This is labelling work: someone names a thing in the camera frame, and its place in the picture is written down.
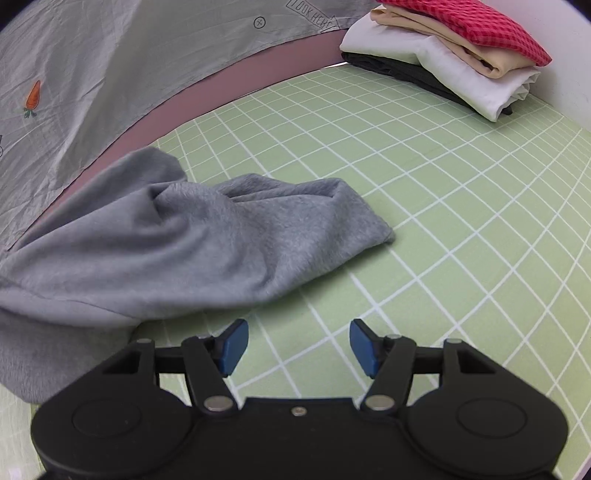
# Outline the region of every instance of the metal screw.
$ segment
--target metal screw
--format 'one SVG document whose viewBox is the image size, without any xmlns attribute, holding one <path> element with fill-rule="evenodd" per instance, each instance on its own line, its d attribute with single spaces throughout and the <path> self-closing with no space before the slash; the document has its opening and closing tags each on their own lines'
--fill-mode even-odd
<svg viewBox="0 0 591 480">
<path fill-rule="evenodd" d="M 365 399 L 365 404 L 373 411 L 384 411 L 393 408 L 396 402 L 387 395 L 372 395 Z"/>
<path fill-rule="evenodd" d="M 224 395 L 214 395 L 206 398 L 203 406 L 209 411 L 226 411 L 234 406 L 234 401 Z"/>
<path fill-rule="evenodd" d="M 293 407 L 291 409 L 291 414 L 294 417 L 303 417 L 304 415 L 306 415 L 308 413 L 308 410 L 306 410 L 305 407 Z"/>
</svg>

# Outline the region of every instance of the green surface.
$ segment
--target green surface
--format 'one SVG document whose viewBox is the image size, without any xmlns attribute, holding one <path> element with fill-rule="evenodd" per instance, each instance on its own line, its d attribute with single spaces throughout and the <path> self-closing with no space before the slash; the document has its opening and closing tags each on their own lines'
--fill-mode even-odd
<svg viewBox="0 0 591 480">
<path fill-rule="evenodd" d="M 248 319 L 228 383 L 247 396 L 351 396 L 369 385 L 348 345 L 360 317 L 420 345 L 462 338 L 549 395 L 572 479 L 590 451 L 591 134 L 533 96 L 489 123 L 396 80 L 339 66 L 248 95 L 156 146 L 192 181 L 255 172 L 292 183 L 340 177 L 397 234 L 344 267 L 253 310 L 145 324 L 160 345 Z M 167 388 L 187 399 L 182 380 Z M 417 378 L 411 397 L 434 388 Z"/>
</svg>

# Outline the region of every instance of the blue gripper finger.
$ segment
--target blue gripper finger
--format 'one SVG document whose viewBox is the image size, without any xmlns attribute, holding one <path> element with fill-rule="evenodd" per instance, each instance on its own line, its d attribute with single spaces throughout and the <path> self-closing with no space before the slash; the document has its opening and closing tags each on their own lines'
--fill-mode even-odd
<svg viewBox="0 0 591 480">
<path fill-rule="evenodd" d="M 375 352 L 375 342 L 379 337 L 359 319 L 349 326 L 349 343 L 359 365 L 370 378 L 375 378 L 379 370 L 379 361 Z"/>
<path fill-rule="evenodd" d="M 242 319 L 235 321 L 216 341 L 223 342 L 217 368 L 222 376 L 227 377 L 232 375 L 248 346 L 248 323 Z"/>
</svg>

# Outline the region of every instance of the beige folded cloth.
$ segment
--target beige folded cloth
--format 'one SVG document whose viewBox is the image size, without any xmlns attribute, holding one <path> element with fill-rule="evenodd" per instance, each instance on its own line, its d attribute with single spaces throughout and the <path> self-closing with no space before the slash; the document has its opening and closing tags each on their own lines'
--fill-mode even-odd
<svg viewBox="0 0 591 480">
<path fill-rule="evenodd" d="M 402 27 L 426 35 L 435 35 L 458 57 L 478 73 L 492 79 L 501 78 L 510 70 L 532 67 L 533 60 L 508 48 L 482 47 L 458 35 L 439 20 L 412 13 L 405 8 L 383 5 L 371 11 L 371 19 L 380 25 Z"/>
</svg>

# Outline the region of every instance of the gray fabric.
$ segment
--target gray fabric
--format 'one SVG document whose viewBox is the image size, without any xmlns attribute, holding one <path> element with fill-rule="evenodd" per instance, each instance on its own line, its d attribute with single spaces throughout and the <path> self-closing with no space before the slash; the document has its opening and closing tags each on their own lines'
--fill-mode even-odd
<svg viewBox="0 0 591 480">
<path fill-rule="evenodd" d="M 5 4 L 0 2 L 0 9 Z M 165 100 L 266 48 L 349 28 L 375 5 L 374 0 L 30 3 L 0 31 L 0 249 L 10 248 L 115 139 Z M 317 58 L 314 51 L 300 55 L 293 62 Z M 41 89 L 33 115 L 23 108 L 36 81 Z"/>
<path fill-rule="evenodd" d="M 393 240 L 344 181 L 186 181 L 155 148 L 119 160 L 0 265 L 0 382 L 39 403 L 143 320 L 275 299 Z"/>
</svg>

